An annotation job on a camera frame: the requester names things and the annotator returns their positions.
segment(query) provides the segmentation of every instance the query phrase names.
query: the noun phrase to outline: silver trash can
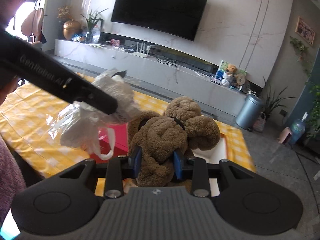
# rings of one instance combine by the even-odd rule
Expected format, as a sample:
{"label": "silver trash can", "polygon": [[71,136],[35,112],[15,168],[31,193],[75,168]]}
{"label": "silver trash can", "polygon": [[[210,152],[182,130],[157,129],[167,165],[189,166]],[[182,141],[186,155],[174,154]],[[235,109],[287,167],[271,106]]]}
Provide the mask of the silver trash can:
{"label": "silver trash can", "polygon": [[259,117],[263,106],[264,103],[262,99],[258,98],[255,94],[249,94],[244,106],[236,118],[236,123],[245,130],[252,128]]}

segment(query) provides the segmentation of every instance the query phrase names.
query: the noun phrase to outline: gray tile floor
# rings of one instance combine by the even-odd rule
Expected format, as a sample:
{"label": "gray tile floor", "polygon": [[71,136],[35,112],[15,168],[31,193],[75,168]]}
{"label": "gray tile floor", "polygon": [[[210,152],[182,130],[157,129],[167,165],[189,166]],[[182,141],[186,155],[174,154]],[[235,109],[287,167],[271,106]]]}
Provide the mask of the gray tile floor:
{"label": "gray tile floor", "polygon": [[[97,76],[103,69],[54,56],[65,66],[90,76]],[[181,95],[143,81],[131,80],[133,90],[170,102]],[[238,127],[235,117],[211,106],[199,103],[203,114],[220,122]],[[320,170],[315,155],[299,146],[284,146],[277,141],[280,129],[267,122],[263,133],[243,130],[249,152],[261,176],[293,191],[303,203],[303,215],[297,227],[305,240],[320,239],[320,179],[314,175]]]}

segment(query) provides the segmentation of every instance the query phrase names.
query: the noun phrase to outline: trash can lid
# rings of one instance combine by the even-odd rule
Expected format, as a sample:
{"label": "trash can lid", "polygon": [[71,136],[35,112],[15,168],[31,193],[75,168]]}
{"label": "trash can lid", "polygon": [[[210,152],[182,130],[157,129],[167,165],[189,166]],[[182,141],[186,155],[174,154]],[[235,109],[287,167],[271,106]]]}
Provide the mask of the trash can lid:
{"label": "trash can lid", "polygon": [[258,98],[255,94],[248,95],[248,99],[252,101],[257,106],[263,106],[264,102],[261,98]]}

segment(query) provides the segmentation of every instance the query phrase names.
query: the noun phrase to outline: plastic bag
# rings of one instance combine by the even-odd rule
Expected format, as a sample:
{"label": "plastic bag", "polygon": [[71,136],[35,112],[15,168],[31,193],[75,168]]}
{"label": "plastic bag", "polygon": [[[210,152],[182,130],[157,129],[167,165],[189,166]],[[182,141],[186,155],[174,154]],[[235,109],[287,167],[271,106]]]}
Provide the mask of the plastic bag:
{"label": "plastic bag", "polygon": [[[49,134],[55,139],[61,133],[60,144],[67,147],[81,147],[88,153],[95,153],[100,159],[108,160],[113,156],[116,143],[115,131],[108,124],[124,124],[140,114],[139,106],[135,103],[134,93],[129,84],[124,82],[124,72],[108,70],[97,76],[94,86],[115,98],[118,108],[113,114],[105,114],[84,102],[74,102],[50,123]],[[99,131],[107,127],[110,152],[101,154]]]}

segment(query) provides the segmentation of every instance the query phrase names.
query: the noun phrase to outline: television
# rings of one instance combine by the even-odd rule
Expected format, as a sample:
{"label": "television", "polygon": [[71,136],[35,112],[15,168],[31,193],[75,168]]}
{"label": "television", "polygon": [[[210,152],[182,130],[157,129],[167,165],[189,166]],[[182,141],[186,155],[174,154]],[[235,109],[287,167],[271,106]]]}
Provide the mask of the television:
{"label": "television", "polygon": [[207,0],[116,0],[111,21],[194,41]]}

